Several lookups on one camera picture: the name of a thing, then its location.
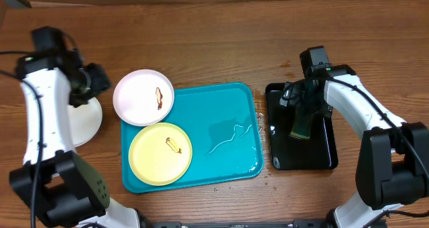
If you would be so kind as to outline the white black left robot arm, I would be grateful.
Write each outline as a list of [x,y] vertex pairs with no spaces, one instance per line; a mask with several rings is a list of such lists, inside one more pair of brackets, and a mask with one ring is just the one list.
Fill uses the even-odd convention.
[[148,227],[137,210],[110,197],[103,176],[82,159],[72,143],[69,107],[87,104],[108,90],[103,68],[85,64],[70,36],[54,27],[32,32],[35,50],[18,59],[27,111],[27,148],[9,183],[29,207],[30,223],[47,227]]

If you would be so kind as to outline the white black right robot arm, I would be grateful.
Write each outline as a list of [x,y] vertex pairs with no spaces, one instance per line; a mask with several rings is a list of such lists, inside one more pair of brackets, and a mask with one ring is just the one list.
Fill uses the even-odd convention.
[[295,109],[290,135],[310,139],[316,115],[336,109],[361,140],[356,193],[327,215],[324,227],[373,227],[428,197],[428,128],[386,109],[348,65],[332,65],[323,46],[300,54],[302,80],[287,82],[280,104]]

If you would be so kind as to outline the yellow green scrub sponge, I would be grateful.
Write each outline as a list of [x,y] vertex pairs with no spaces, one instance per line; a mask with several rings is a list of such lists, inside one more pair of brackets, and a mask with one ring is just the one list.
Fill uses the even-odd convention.
[[295,107],[294,123],[290,135],[299,139],[310,139],[313,114],[304,107]]

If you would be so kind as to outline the white plate with sauce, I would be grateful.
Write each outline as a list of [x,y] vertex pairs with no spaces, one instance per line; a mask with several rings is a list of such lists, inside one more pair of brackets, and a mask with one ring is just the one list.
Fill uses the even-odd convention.
[[113,106],[123,121],[144,127],[163,120],[172,109],[174,97],[172,83],[162,73],[136,70],[115,87]]

